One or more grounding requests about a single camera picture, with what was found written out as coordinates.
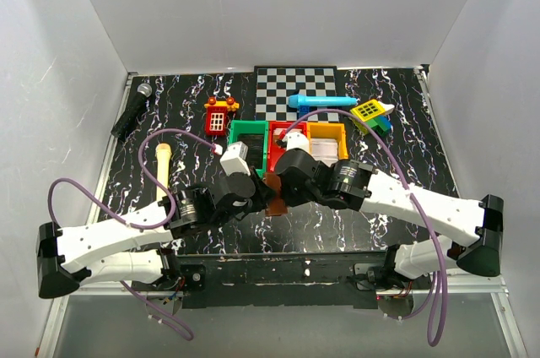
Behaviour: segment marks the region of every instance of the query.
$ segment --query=cable connector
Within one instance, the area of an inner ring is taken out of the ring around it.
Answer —
[[[217,154],[217,155],[223,155],[223,147],[220,146],[219,144],[214,144],[213,145],[213,153]]]

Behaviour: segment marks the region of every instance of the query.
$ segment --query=wooden stick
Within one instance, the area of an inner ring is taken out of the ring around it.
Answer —
[[[155,148],[155,158],[158,160],[158,181],[164,187],[169,187],[169,163],[172,151],[167,143],[158,144]],[[165,196],[165,192],[161,188],[156,187],[155,199],[161,200]]]

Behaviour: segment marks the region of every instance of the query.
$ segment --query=metal frame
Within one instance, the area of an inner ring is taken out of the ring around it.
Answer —
[[[435,126],[435,131],[439,135],[439,129],[437,128],[435,122],[435,116],[432,112],[431,101],[429,98],[429,91],[427,89],[427,83],[425,80],[425,74],[420,71],[421,67],[413,67],[415,73],[418,76],[420,85],[422,86],[422,91],[425,95],[427,106],[432,115],[433,123]],[[123,112],[126,103],[129,91],[131,89],[132,78],[133,76],[138,75],[137,73],[129,73],[127,75],[127,82],[125,86],[124,96],[116,119]],[[112,136],[109,139],[107,148],[105,151],[105,157],[103,166],[101,168],[100,177],[95,189],[95,196],[101,198],[105,191],[106,180],[109,175],[109,169],[111,168],[111,163],[116,147],[116,138]],[[96,205],[93,205],[89,212],[89,217],[86,224],[90,225],[97,221],[99,216],[99,208]],[[492,297],[495,311],[499,319],[499,324],[502,328],[503,335],[505,337],[506,344],[510,351],[512,357],[524,357],[527,356],[525,345],[521,339],[519,329],[516,324],[516,320],[512,313],[510,303],[508,302],[508,290],[502,276],[498,278],[481,278],[475,275],[467,274],[460,269],[453,269],[448,271],[448,291],[451,294],[470,294],[470,293],[489,293]],[[148,296],[167,296],[170,292],[146,292]],[[378,295],[390,294],[390,291],[377,292]],[[425,294],[427,290],[414,290],[413,294]],[[117,283],[104,283],[104,284],[93,284],[85,286],[72,294],[73,297],[77,296],[130,296],[126,290]],[[51,304],[51,310],[49,311],[49,316],[46,321],[45,330],[40,342],[40,347],[36,356],[38,358],[46,357],[52,358],[57,347],[57,341],[60,336],[62,329],[63,319],[66,314],[70,296],[64,296],[62,298],[55,299]]]

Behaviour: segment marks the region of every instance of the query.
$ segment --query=marble tabletop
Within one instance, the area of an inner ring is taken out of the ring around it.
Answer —
[[[390,115],[392,133],[384,139],[398,159],[409,181],[438,193],[456,196],[445,154],[414,68],[373,68],[337,71],[337,94],[376,98],[396,106]],[[154,201],[155,187],[145,180],[137,162],[138,146],[149,134],[163,127],[182,128],[205,137],[204,104],[209,96],[234,96],[240,103],[235,119],[254,120],[256,80],[254,73],[136,76],[132,87],[149,83],[154,95],[140,118],[138,128],[115,148],[103,200],[117,213],[139,209]],[[388,173],[392,167],[372,137],[363,137],[349,121],[348,153],[351,159],[376,165]],[[226,137],[208,138],[226,145]],[[207,147],[182,136],[164,135],[146,148],[151,171],[155,172],[158,141],[172,148],[171,189],[194,182],[212,182],[223,174],[219,158]],[[180,254],[244,252],[350,252],[382,250],[396,243],[427,239],[427,231],[382,214],[335,211],[315,203],[289,209],[280,217],[251,214],[242,221],[198,236],[173,241]]]

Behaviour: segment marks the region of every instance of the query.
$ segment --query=black and white checkered board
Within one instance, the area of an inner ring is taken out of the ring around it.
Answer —
[[[336,96],[335,68],[256,68],[256,119],[294,121],[296,109],[287,98],[297,90],[306,96]],[[337,113],[323,113],[310,122],[339,122]]]

